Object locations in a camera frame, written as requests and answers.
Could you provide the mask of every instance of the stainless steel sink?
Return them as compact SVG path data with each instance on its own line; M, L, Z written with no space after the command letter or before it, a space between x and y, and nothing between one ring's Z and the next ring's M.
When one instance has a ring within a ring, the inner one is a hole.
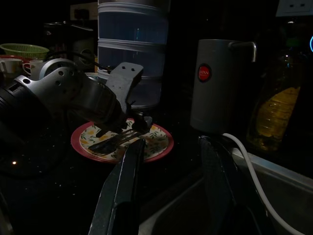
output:
M250 177L240 151L233 149L232 156L244 174ZM313 180L255 155L250 154L250 157L262 187L278 214L302 233L313 234ZM197 182L148 218L140 225L139 235L187 235L191 234L190 227L197 228L193 235L207 235L205 228L209 227L210 219L202 187L203 182ZM272 221L278 235L289 234Z

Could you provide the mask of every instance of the white cable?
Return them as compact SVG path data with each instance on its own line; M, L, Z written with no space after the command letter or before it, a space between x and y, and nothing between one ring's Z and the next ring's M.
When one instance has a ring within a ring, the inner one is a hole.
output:
M283 220L282 217L279 216L279 214L275 211L275 209L273 208L273 206L270 204L268 198L266 197L263 188L260 184L260 181L255 173L255 170L253 168L252 162L250 160L250 157L246 151L246 148L244 147L244 145L240 142L239 139L237 139L236 137L234 137L231 134L228 133L224 133L223 136L226 136L230 139L232 139L233 141L235 141L235 143L239 146L240 151L246 161L246 164L248 166L248 169L250 171L251 177L253 179L253 182L255 184L256 189L258 190L258 193L264 203L264 205L266 206L268 212L274 217L274 219L281 225L283 226L288 232L290 232L293 235L304 235L303 233L299 232L298 230L294 229L292 226L290 226L285 220Z

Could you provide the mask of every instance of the black cable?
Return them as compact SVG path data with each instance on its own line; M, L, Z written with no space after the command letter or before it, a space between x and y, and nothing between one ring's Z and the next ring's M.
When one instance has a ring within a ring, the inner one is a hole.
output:
M67 110L64 110L63 112L63 119L64 119L64 125L65 125L66 142L64 143L62 154L60 154L60 157L53 163L53 165L50 168L48 168L47 170L43 172L36 173L36 174L29 174L29 175L17 175L17 174L12 174L12 173L0 170L0 175L15 179L15 180L34 180L34 179L42 178L46 176L47 174L49 174L54 169L56 169L65 158L70 147L70 128L69 128L69 122L68 122L68 117L67 117Z
M74 52L74 51L68 51L68 50L62 50L62 51L57 51L57 52L52 52L52 53L48 53L45 56L44 61L47 61L50 57L54 56L54 55L61 55L61 54L71 54L71 55L76 55L78 57L83 58L84 60L87 60L88 62L92 63L93 65L97 66L98 68L107 71L109 74L111 73L111 71L115 68L114 66L103 66L95 61L93 61L92 59L90 59L87 56L84 56L80 53Z

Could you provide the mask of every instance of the red plate rim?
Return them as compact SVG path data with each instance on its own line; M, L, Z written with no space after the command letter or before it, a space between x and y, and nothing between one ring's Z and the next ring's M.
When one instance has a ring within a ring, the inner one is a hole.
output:
M89 158L89 159L92 159L92 160L95 160L95 161L98 161L98 162L111 163L111 164L119 163L119 161L107 160L107 159L103 159L103 158L100 158L100 157L96 157L96 156L90 154L89 152L87 152L80 145L80 142L79 142L80 135L82 134L83 131L85 131L91 125L93 125L93 122L85 123L84 125L81 125L80 127L78 127L73 132L73 134L72 134L72 136L70 138L70 142L71 142L73 148L76 150L76 152L78 152L82 156L84 156L86 158ZM160 153L159 155L156 155L153 158L149 158L149 159L144 160L145 163L154 162L156 160L159 160L159 159L165 157L172 150L172 148L174 147L174 140L173 140L172 135L167 130L165 130L163 127L160 127L159 125L153 124L153 126L156 126L157 128L160 128L167 135L169 144L168 144L167 148L162 153Z

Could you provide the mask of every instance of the white mug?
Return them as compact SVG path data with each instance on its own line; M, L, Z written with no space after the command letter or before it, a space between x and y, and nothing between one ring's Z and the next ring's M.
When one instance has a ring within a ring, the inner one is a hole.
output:
M29 63L25 63L23 64L23 70L28 74L28 75L31 75L32 71L34 71L36 69L36 67L38 67L38 65L40 65L41 63L43 63L44 61L43 60L31 60L29 61ZM25 65L29 65L29 70L30 72L28 72L26 69L25 69Z
M16 78L22 73L22 60L14 58L1 58L0 71L5 78Z

